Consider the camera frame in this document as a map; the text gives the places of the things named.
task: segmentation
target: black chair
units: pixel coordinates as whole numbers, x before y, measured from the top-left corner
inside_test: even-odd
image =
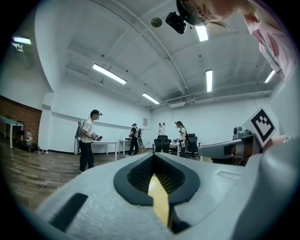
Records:
[[[196,136],[189,136],[188,137],[187,151],[192,153],[192,155],[188,155],[187,158],[194,158],[196,160],[196,157],[195,157],[194,153],[196,153],[197,150],[198,150],[197,137]]]
[[[157,139],[159,139],[159,140],[168,140],[168,136],[167,135],[159,135],[157,137]]]
[[[166,139],[166,140],[161,140],[161,139],[154,139],[155,143],[155,152],[161,152],[161,150],[165,153],[169,153],[169,147],[171,140]]]

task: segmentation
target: man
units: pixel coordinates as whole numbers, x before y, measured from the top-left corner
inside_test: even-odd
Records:
[[[129,150],[128,154],[125,156],[126,158],[131,155],[133,147],[135,147],[135,154],[134,155],[137,154],[137,151],[138,151],[137,136],[138,136],[138,130],[137,130],[137,127],[136,127],[136,123],[134,123],[132,125],[132,129],[131,129],[131,132],[129,134],[129,137],[131,137],[131,144],[130,144],[130,150]]]
[[[102,115],[98,110],[93,110],[90,113],[90,118],[86,120],[82,127],[82,137],[79,142],[79,147],[81,150],[81,156],[80,156],[80,168],[79,172],[82,173],[85,171],[86,164],[88,164],[89,169],[94,167],[94,156],[92,152],[92,140],[99,140],[99,138],[96,139],[95,136],[92,136],[92,130],[93,130],[93,121],[99,120],[100,115]]]

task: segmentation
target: white t-shirt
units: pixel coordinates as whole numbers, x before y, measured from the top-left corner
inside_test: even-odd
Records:
[[[187,131],[186,131],[186,129],[185,129],[184,127],[183,127],[180,131],[181,131],[181,133],[179,133],[179,134],[180,134],[180,138],[179,138],[179,139],[180,139],[180,140],[183,140],[183,136],[186,135],[186,132],[187,132]]]
[[[84,131],[88,132],[89,135],[92,134],[92,131],[93,131],[93,121],[92,119],[88,119],[85,121],[85,123],[83,124],[83,128],[82,128]],[[92,140],[86,136],[83,136],[81,137],[81,141],[83,143],[91,143]]]

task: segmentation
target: white table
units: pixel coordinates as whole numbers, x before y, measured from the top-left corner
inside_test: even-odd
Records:
[[[94,144],[94,145],[106,145],[106,155],[108,155],[107,146],[109,144],[114,144],[115,145],[114,146],[114,160],[117,161],[117,144],[118,144],[118,142],[101,140],[101,141],[94,141],[92,144]]]
[[[10,125],[10,131],[9,131],[9,143],[10,148],[13,148],[13,126],[22,127],[22,131],[24,130],[24,124],[8,119],[6,117],[0,116],[0,121],[4,122],[4,138],[6,138],[6,125]]]
[[[179,150],[180,150],[180,146],[179,146],[179,142],[172,142],[170,143],[170,147],[177,147],[177,156],[179,156]]]
[[[120,142],[123,142],[123,156],[125,156],[125,143],[130,143],[131,140],[119,139]]]

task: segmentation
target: ceiling light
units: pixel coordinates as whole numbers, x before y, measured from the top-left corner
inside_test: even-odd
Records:
[[[159,104],[159,102],[155,99],[153,99],[152,97],[150,97],[147,93],[144,93],[143,96],[147,99],[149,99],[150,101],[152,101],[155,104]]]
[[[25,44],[31,44],[31,41],[29,38],[26,37],[13,37],[14,42],[16,43],[25,43]]]
[[[212,70],[206,71],[206,85],[207,85],[207,92],[211,92],[211,90],[212,90]]]
[[[108,77],[111,77],[112,79],[118,81],[119,83],[122,83],[123,85],[124,85],[125,83],[127,83],[126,80],[124,80],[124,79],[118,77],[116,74],[113,74],[112,72],[106,70],[106,69],[103,68],[103,67],[100,67],[100,66],[97,65],[97,64],[94,64],[93,69],[97,70],[97,71],[100,72],[100,73],[103,73],[104,75],[106,75],[106,76],[108,76]]]
[[[205,26],[196,26],[196,31],[200,42],[208,40],[207,31]]]
[[[273,75],[274,75],[274,70],[270,73],[270,75],[269,75],[268,78],[264,81],[264,83],[267,83],[268,81],[270,81],[270,79],[272,78]]]

